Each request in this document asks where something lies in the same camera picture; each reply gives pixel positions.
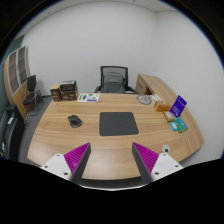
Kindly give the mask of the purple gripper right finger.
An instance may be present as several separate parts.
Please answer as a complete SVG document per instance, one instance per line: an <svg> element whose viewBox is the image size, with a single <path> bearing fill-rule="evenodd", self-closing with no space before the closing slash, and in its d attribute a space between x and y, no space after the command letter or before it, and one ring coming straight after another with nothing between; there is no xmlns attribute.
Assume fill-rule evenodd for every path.
<svg viewBox="0 0 224 224"><path fill-rule="evenodd" d="M168 153L158 154L136 142L132 143L132 154L144 184L149 184L182 169L182 166Z"/></svg>

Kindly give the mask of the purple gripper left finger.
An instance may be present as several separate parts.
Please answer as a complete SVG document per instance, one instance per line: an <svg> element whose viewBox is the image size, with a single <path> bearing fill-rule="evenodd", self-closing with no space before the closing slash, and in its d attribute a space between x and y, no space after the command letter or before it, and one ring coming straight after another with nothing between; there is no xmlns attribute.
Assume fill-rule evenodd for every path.
<svg viewBox="0 0 224 224"><path fill-rule="evenodd" d="M55 154L41 168L71 182L79 182L91 153L91 144L85 143L66 154Z"/></svg>

